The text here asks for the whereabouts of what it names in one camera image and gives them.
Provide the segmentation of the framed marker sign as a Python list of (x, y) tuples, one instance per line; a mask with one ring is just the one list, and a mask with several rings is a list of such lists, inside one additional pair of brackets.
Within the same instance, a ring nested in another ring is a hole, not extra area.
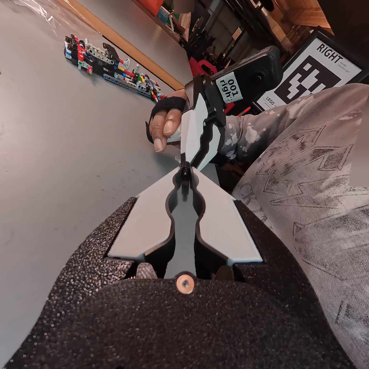
[(258, 96), (251, 107), (262, 112), (325, 89), (361, 82), (367, 75), (367, 61), (318, 27), (283, 67), (281, 83)]

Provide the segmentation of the person's right forearm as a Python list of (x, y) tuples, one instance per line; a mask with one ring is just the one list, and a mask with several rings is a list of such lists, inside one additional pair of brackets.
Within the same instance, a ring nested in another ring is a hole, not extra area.
[(350, 145), (356, 141), (368, 99), (365, 84), (347, 84), (311, 94), (256, 116), (227, 117), (221, 153), (238, 162), (253, 163), (274, 141), (298, 132), (322, 129), (318, 146)]

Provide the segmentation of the clear plastic bag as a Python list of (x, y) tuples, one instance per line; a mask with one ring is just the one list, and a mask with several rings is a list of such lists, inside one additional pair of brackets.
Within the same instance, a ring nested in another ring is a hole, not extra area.
[(14, 5), (26, 7), (43, 19), (55, 35), (61, 31), (76, 30), (79, 19), (65, 7), (53, 0), (10, 0)]

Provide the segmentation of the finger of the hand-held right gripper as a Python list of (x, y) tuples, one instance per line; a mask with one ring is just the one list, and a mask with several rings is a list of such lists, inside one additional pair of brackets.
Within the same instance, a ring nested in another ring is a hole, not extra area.
[(181, 165), (185, 162), (194, 168), (203, 168), (209, 162), (209, 127), (205, 101), (197, 101), (195, 107), (182, 116), (180, 154)]
[(217, 126), (206, 126), (200, 139), (200, 150), (193, 159), (193, 167), (201, 171), (216, 156), (221, 141)]

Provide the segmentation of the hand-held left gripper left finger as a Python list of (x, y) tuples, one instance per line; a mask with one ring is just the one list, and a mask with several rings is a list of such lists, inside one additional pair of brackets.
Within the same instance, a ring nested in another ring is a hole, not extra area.
[(175, 252), (173, 210), (178, 205), (181, 169), (175, 168), (136, 196), (108, 257), (123, 260), (171, 260)]

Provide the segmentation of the person's right hand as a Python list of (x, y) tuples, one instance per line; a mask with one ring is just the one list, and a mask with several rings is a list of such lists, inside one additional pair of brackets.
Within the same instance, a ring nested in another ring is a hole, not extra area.
[(167, 139), (178, 129), (188, 102), (185, 90), (181, 89), (172, 92), (155, 104), (146, 128), (152, 137), (156, 153), (165, 151)]

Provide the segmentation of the person's grey sweatshirt torso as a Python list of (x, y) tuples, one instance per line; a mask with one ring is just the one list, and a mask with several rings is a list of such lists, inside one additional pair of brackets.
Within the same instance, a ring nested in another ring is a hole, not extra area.
[(284, 242), (358, 368), (368, 368), (368, 187), (349, 186), (361, 118), (289, 127), (233, 192)]

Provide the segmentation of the grey desk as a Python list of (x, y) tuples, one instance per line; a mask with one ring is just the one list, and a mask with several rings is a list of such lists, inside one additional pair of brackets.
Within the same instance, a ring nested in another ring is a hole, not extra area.
[(146, 138), (153, 103), (63, 54), (75, 19), (55, 29), (1, 1), (1, 368), (36, 323), (69, 257), (126, 200), (177, 167)]

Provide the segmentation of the multicoloured brick car chassis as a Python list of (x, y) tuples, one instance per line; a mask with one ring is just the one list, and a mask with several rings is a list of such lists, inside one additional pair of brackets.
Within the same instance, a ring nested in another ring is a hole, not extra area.
[(101, 76), (106, 81), (142, 95), (154, 103), (165, 97), (158, 83), (148, 74), (140, 72), (139, 64), (129, 71), (129, 58), (122, 60), (115, 48), (105, 42), (103, 48), (96, 48), (87, 38), (78, 39), (71, 34), (70, 37), (65, 36), (63, 51), (66, 59), (79, 70), (85, 69), (88, 75)]

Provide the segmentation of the black holed brick beam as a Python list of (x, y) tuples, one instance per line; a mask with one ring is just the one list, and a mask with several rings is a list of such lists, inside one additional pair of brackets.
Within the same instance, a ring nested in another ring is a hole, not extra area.
[(190, 182), (191, 182), (191, 168), (190, 164), (187, 161), (184, 161), (181, 164), (181, 193), (182, 193), (182, 201), (186, 202), (188, 199), (188, 194), (190, 191)]

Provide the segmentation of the red office chair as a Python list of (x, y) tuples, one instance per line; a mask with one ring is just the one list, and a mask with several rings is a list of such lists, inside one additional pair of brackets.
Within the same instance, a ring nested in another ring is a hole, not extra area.
[(205, 59), (201, 61), (196, 61), (194, 57), (191, 57), (189, 59), (189, 64), (193, 77), (197, 75), (206, 75), (210, 77), (213, 74), (217, 73), (216, 67)]

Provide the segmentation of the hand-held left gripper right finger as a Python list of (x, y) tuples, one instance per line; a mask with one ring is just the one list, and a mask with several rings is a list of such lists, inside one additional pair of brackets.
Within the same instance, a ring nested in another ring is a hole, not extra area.
[(195, 262), (203, 266), (233, 266), (263, 261), (235, 199), (196, 168), (191, 169), (195, 229)]

